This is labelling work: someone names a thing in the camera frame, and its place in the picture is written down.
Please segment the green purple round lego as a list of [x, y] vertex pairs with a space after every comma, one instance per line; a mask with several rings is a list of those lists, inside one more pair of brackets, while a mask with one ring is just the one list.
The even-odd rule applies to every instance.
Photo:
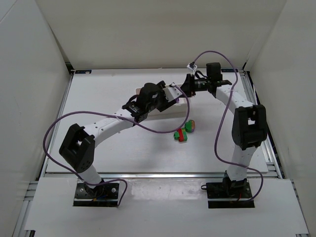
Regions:
[[193, 133], [195, 130], [195, 121], [190, 119], [185, 123], [184, 129], [187, 133]]

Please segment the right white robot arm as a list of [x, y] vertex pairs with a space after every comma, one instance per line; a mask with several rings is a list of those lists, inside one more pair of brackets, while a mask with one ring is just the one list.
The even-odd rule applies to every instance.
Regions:
[[235, 147], [232, 160], [226, 162], [229, 167], [222, 188], [228, 197], [242, 194], [246, 190], [251, 159], [268, 135], [265, 107], [249, 102], [236, 92], [234, 84], [223, 79], [220, 63], [208, 63], [206, 75], [200, 71], [187, 74], [181, 89], [188, 97], [195, 96], [199, 91], [208, 91], [226, 106], [225, 112], [232, 112]]

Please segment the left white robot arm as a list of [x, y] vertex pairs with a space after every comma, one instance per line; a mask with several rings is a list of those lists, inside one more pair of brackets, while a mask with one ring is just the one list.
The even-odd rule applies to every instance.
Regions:
[[179, 89], [166, 86], [163, 81], [146, 83], [113, 115], [84, 126], [71, 125], [59, 154], [86, 182], [86, 190], [97, 194], [101, 191], [98, 184], [103, 179], [93, 166], [95, 148], [111, 136], [142, 122], [151, 111], [162, 112], [171, 107], [181, 95]]

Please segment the green red lego stack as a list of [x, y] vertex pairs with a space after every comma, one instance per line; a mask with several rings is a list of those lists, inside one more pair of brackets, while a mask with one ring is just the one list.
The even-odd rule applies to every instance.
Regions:
[[187, 132], [184, 128], [178, 129], [177, 131], [174, 132], [173, 134], [174, 140], [183, 143], [187, 142]]

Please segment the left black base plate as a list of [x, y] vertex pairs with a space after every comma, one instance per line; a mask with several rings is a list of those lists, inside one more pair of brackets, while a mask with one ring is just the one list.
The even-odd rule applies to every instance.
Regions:
[[110, 182], [94, 188], [77, 182], [73, 206], [75, 207], [118, 207], [119, 182]]

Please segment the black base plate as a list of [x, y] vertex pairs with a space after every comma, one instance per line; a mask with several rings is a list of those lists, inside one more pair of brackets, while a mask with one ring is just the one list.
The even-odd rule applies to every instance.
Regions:
[[254, 200], [249, 183], [242, 188], [232, 190], [229, 193], [222, 182], [205, 183], [201, 189], [207, 193], [209, 209], [238, 209], [254, 208]]
[[94, 188], [77, 182], [73, 206], [75, 207], [118, 207], [119, 182], [110, 182]]

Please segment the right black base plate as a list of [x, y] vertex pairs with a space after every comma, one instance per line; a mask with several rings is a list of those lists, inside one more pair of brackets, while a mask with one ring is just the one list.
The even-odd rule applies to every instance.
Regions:
[[209, 209], [238, 209], [254, 208], [254, 200], [249, 183], [242, 188], [232, 190], [229, 193], [222, 182], [205, 183], [201, 189], [207, 193]]

